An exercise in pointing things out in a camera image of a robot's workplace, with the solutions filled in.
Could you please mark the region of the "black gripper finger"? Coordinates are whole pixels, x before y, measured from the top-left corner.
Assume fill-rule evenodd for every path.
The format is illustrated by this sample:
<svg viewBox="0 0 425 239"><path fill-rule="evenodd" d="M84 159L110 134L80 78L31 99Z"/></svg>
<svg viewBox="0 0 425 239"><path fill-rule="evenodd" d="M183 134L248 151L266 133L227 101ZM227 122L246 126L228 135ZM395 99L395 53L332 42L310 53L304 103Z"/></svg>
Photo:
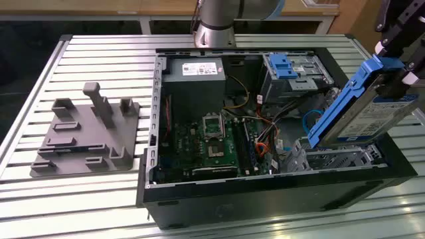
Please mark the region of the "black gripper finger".
<svg viewBox="0 0 425 239"><path fill-rule="evenodd" d="M400 57L425 31L424 0L384 0L376 20L382 34L375 52L380 57Z"/></svg>
<svg viewBox="0 0 425 239"><path fill-rule="evenodd" d="M404 48L420 39L420 44L408 58L406 66L396 71L380 90L380 95L386 98L402 98L411 85L416 83L416 79L425 77L425 38L422 37L423 34L424 30L420 29L392 29L383 34L382 57L400 58Z"/></svg>

